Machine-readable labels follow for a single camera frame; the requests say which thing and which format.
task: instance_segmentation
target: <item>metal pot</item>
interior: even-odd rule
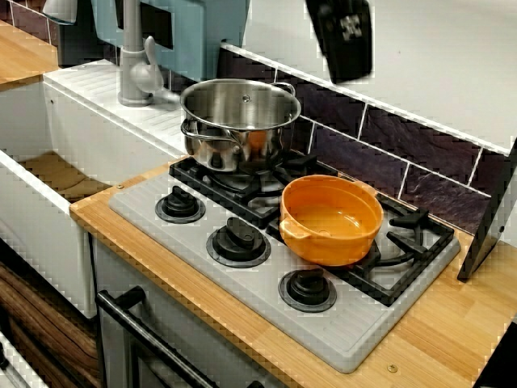
[[[188,154],[224,172],[275,165],[284,148],[282,130],[301,113],[294,87],[283,82],[213,79],[188,87],[180,102],[187,113],[181,131]]]

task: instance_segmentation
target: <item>gray stove panel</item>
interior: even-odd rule
[[[170,193],[173,185],[179,185],[205,203],[204,217],[191,224],[174,225],[164,222],[155,214],[154,206]],[[338,299],[330,310],[308,314],[285,304],[278,293],[278,284],[282,276],[290,271],[315,266],[269,235],[266,238],[271,244],[271,257],[265,263],[246,269],[219,264],[207,253],[206,241],[213,231],[224,226],[226,220],[235,215],[167,173],[115,194],[109,206],[342,373],[351,373],[359,366],[460,251],[460,244],[454,238],[424,270],[418,281],[414,281],[390,307],[326,272],[326,277],[336,287]],[[385,217],[376,238],[381,253],[388,257],[398,252],[398,248],[387,238],[382,238],[390,229],[393,227]],[[405,233],[411,237],[412,232]],[[424,245],[430,247],[437,238],[426,231]],[[398,266],[399,272],[395,273],[380,268],[373,274],[374,279],[390,287],[404,272],[405,265]]]

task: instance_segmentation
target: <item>white sink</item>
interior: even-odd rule
[[[0,238],[87,318],[96,314],[88,234],[19,162],[54,150],[114,185],[184,154],[180,106],[120,105],[116,69],[94,62],[0,93]]]

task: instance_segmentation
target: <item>black knob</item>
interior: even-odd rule
[[[321,268],[301,270],[292,275],[288,293],[295,301],[308,306],[325,302],[330,295],[328,280]]]
[[[235,217],[229,218],[213,239],[217,254],[232,261],[255,260],[266,247],[264,236],[256,228]]]
[[[197,199],[180,186],[173,186],[172,193],[162,203],[163,212],[170,217],[191,217],[199,209]]]
[[[253,248],[254,233],[253,227],[238,218],[231,217],[226,222],[228,237],[239,247],[245,249]]]

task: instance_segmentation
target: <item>wood countertop edge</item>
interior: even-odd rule
[[[38,83],[58,70],[57,49],[0,20],[0,92]]]
[[[164,173],[172,163],[122,184]],[[461,253],[354,373],[339,373],[111,211],[107,201],[118,191],[109,188],[71,205],[71,217],[287,386],[471,386],[517,311],[517,292],[505,286],[517,284],[517,250],[498,246],[500,257],[463,284],[456,274],[472,236],[457,230]],[[391,364],[396,373],[387,370]]]

